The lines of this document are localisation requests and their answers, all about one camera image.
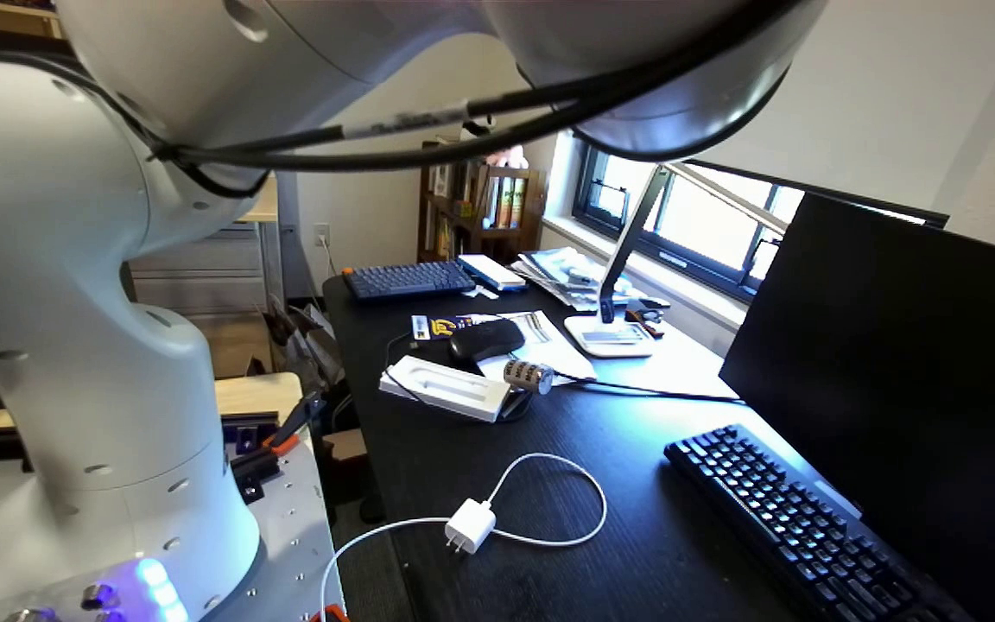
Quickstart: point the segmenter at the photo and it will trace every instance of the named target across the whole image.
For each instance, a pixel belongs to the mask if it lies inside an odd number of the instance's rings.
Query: wooden drawer
[[[259,229],[236,222],[210,238],[131,261],[134,280],[261,280]]]
[[[261,316],[261,280],[150,280],[136,275],[134,293],[140,305],[169,309],[178,316]]]

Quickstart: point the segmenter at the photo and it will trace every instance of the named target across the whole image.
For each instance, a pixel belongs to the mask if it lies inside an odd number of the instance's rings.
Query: charger plug
[[[466,496],[455,509],[455,516],[442,526],[442,536],[449,540],[449,545],[474,558],[485,541],[495,526],[497,526],[497,516],[489,513],[489,506]]]

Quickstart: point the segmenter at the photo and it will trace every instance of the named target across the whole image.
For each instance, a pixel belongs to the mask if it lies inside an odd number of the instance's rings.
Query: bookshelf
[[[423,165],[417,184],[417,261],[483,251],[511,261],[540,247],[541,202],[529,168],[483,159]]]

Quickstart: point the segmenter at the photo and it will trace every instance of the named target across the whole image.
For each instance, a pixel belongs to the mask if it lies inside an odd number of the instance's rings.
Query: window
[[[632,164],[582,145],[573,219],[619,238],[652,168],[652,164]],[[671,188],[644,219],[636,251],[735,299],[748,299],[804,189],[697,164],[671,164],[671,168]],[[941,223],[941,219],[922,211],[864,206],[914,219],[920,223]]]

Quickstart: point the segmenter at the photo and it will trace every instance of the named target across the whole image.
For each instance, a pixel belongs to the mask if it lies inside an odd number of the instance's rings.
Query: cable cord
[[[385,373],[385,381],[390,381],[400,395],[408,395],[408,399],[417,402],[421,409],[434,409],[434,405],[429,405],[417,389],[402,387],[402,384],[390,373],[390,366],[385,366],[384,373]]]
[[[526,452],[526,455],[511,460],[511,463],[504,467],[504,475],[497,476],[497,484],[495,484],[495,491],[489,491],[489,496],[485,496],[483,506],[495,506],[495,496],[502,494],[502,488],[504,488],[504,480],[511,476],[511,469],[520,467],[520,463],[529,463],[529,460],[552,460],[552,463],[563,463],[563,467],[568,467],[573,475],[579,475],[579,476],[595,488],[595,494],[596,494],[596,501],[601,501],[601,517],[596,517],[596,526],[595,526],[589,531],[582,531],[582,536],[576,536],[576,540],[534,540],[534,536],[504,531],[504,529],[495,529],[495,531],[497,531],[502,540],[511,540],[511,541],[520,541],[520,545],[540,545],[540,548],[573,548],[573,545],[589,541],[589,540],[604,529],[604,522],[607,522],[607,496],[604,496],[604,488],[596,484],[596,476],[595,476],[589,469],[582,469],[579,463],[565,460],[565,455],[556,455],[556,452]]]
[[[261,141],[246,141],[246,145],[222,145],[222,149],[193,149],[193,145],[173,145],[161,156],[176,164],[227,164],[227,165],[259,165],[259,168],[408,168],[408,165],[438,165],[438,164],[455,164],[455,159],[475,159],[485,151],[502,151],[520,141],[545,137],[552,132],[582,124],[625,101],[636,101],[697,65],[708,59],[718,59],[726,48],[746,41],[748,35],[764,32],[770,20],[785,18],[789,12],[789,0],[777,2],[754,2],[740,12],[733,20],[703,32],[697,41],[655,56],[650,62],[589,77],[589,81],[568,81],[556,88],[534,88],[534,89],[518,89],[507,96],[489,96],[475,101],[466,108],[449,108],[449,111],[429,111],[429,115],[400,115],[384,124],[363,124],[346,127],[306,127],[297,136],[283,137],[261,137]],[[333,151],[333,156],[291,156],[283,149],[293,145],[322,145],[322,141],[343,141],[343,137],[368,137],[368,136],[392,136],[392,132],[409,132],[409,127],[429,127],[429,124],[449,124],[461,118],[479,118],[479,115],[504,115],[504,111],[526,111],[526,108],[552,108],[548,115],[540,115],[530,122],[511,124],[504,132],[474,137],[474,141],[455,141],[455,145],[434,145],[434,149],[408,149],[408,151]]]
[[[48,59],[48,56],[33,56],[33,53],[11,53],[11,48],[0,48],[0,62],[33,65],[42,74],[59,77],[70,88],[86,89],[96,101],[102,101],[150,151],[158,151],[164,145],[112,94],[105,94],[83,65],[70,65],[64,59]]]
[[[595,494],[596,494],[596,501],[601,501],[601,517],[595,522],[589,531],[573,536],[573,540],[534,540],[534,536],[504,531],[504,529],[495,529],[495,536],[502,536],[502,540],[507,540],[507,541],[520,541],[520,545],[540,545],[540,548],[573,548],[573,545],[589,541],[589,540],[604,529],[604,522],[607,522],[607,494],[604,494],[601,480],[596,480],[586,467],[579,467],[579,463],[573,463],[573,460],[565,460],[565,455],[558,455],[558,452],[520,452],[518,460],[511,460],[511,463],[502,469],[502,476],[497,476],[497,484],[495,484],[495,491],[489,491],[489,496],[485,496],[483,506],[489,506],[489,501],[502,494],[504,480],[507,480],[520,463],[529,463],[529,460],[552,460],[552,463],[563,463],[563,467],[568,467],[573,475],[579,475],[579,476],[595,488]],[[322,600],[317,600],[322,622],[329,622],[329,576],[332,576],[333,562],[338,562],[350,548],[355,548],[359,541],[366,541],[366,540],[374,540],[374,536],[392,531],[392,529],[445,526],[445,522],[449,522],[449,516],[400,517],[400,522],[385,522],[385,526],[366,529],[366,531],[353,536],[346,545],[338,545],[338,548],[329,558],[323,571],[322,571]]]
[[[712,402],[712,405],[743,405],[727,395],[687,395],[687,389],[658,389],[658,387],[639,387],[639,384],[611,384],[596,377],[573,381],[568,387],[579,389],[607,389],[607,395],[632,395],[632,399],[672,399],[672,402]]]

